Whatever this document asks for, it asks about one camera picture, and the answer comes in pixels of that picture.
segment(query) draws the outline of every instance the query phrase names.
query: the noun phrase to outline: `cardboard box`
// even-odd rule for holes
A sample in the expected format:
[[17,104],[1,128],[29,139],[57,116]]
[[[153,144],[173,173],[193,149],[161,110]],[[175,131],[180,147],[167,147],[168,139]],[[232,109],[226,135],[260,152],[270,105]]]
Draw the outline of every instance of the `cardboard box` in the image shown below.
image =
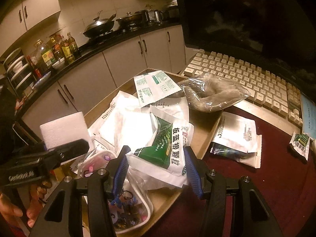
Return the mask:
[[[153,72],[155,69],[146,69],[140,72],[138,75],[144,74],[146,72]],[[187,77],[176,75],[173,73],[165,72],[173,81],[180,82]],[[97,120],[100,115],[110,107],[110,102],[117,95],[119,91],[127,92],[129,94],[134,94],[136,92],[134,79],[130,79],[122,86],[117,88],[107,97],[105,97],[101,102],[99,102],[92,110],[90,110],[85,115],[85,121],[88,128],[92,123]],[[212,113],[205,113],[200,111],[190,110],[190,123],[194,125],[194,134],[191,142],[191,147],[196,154],[197,158],[201,159],[204,157],[208,150],[208,147],[213,139],[216,128],[219,124],[219,119],[221,117],[222,111],[216,111]],[[152,227],[162,215],[171,207],[175,200],[181,194],[181,189],[175,188],[170,190],[168,188],[161,188],[158,190],[148,191],[149,197],[154,206],[154,213],[151,216],[149,222],[141,228],[125,234],[118,234],[119,237],[132,237],[143,235],[150,227]],[[89,230],[88,227],[88,215],[87,206],[83,202],[83,225]]]

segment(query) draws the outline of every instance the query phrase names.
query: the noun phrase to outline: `maroon tabletop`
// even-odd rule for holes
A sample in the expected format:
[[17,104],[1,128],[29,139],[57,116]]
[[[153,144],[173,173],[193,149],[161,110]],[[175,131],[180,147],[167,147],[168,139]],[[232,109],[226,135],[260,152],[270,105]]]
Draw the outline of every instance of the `maroon tabletop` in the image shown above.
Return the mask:
[[[204,161],[210,169],[225,177],[239,179],[243,175],[250,176],[270,206],[284,237],[295,237],[316,205],[316,171],[312,152],[304,164],[289,152],[291,136],[287,133],[236,107],[225,111],[255,120],[257,134],[262,135],[261,168],[254,169],[209,152]],[[197,236],[204,204],[190,187],[184,188],[172,207],[144,236]],[[227,200],[229,208],[231,199]],[[228,221],[223,236],[229,236]]]

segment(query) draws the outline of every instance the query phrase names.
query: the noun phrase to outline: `black countertop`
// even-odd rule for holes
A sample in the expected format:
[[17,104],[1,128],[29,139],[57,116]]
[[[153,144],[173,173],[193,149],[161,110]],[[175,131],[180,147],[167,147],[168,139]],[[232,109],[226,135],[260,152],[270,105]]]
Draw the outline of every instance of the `black countertop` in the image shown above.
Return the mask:
[[81,53],[81,57],[77,58],[73,63],[65,66],[61,70],[59,70],[57,73],[53,74],[50,79],[44,83],[39,90],[34,93],[28,101],[25,102],[25,104],[22,106],[21,109],[19,109],[15,115],[15,120],[18,121],[21,119],[21,117],[24,115],[24,113],[30,108],[30,106],[50,87],[52,86],[56,81],[58,81],[62,76],[66,75],[69,71],[71,71],[73,68],[80,65],[82,62],[86,61],[87,59],[91,58],[92,56],[118,44],[121,42],[124,42],[128,39],[134,38],[136,36],[146,34],[151,31],[155,31],[158,29],[171,27],[180,25],[179,22],[177,23],[163,23],[161,25],[154,25],[148,28],[142,28],[133,32],[126,32],[124,34],[121,34],[117,37],[113,37],[109,40],[106,40],[102,44],[96,45],[94,47],[88,47],[88,43],[82,45],[79,50]]

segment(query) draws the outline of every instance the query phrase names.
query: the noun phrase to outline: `computer keyboard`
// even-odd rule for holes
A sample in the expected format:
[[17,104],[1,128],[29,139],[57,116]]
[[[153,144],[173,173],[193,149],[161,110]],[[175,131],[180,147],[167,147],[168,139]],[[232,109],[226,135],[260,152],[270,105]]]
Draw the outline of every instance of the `computer keyboard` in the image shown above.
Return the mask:
[[[281,77],[247,61],[214,51],[207,53],[203,49],[199,50],[182,75],[192,77],[207,72],[232,79],[249,90],[251,96],[247,98],[248,103],[237,103],[236,107],[270,119],[266,121],[290,135],[293,131],[301,131],[300,90]],[[255,112],[253,104],[262,110]]]

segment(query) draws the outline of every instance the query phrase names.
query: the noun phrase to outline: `bolt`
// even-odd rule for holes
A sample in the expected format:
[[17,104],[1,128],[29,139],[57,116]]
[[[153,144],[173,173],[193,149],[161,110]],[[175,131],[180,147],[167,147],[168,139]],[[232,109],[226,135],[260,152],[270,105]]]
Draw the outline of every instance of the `bolt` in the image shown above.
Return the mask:
[[242,179],[244,182],[249,183],[251,181],[251,178],[249,176],[243,176]]
[[105,168],[101,168],[98,170],[98,174],[99,175],[104,175],[106,173],[106,169]]
[[66,183],[69,183],[71,180],[72,180],[72,177],[71,177],[71,176],[66,176],[66,177],[64,178],[64,181],[65,181]]
[[216,175],[215,169],[209,170],[209,171],[208,171],[208,174],[209,174],[209,175]]

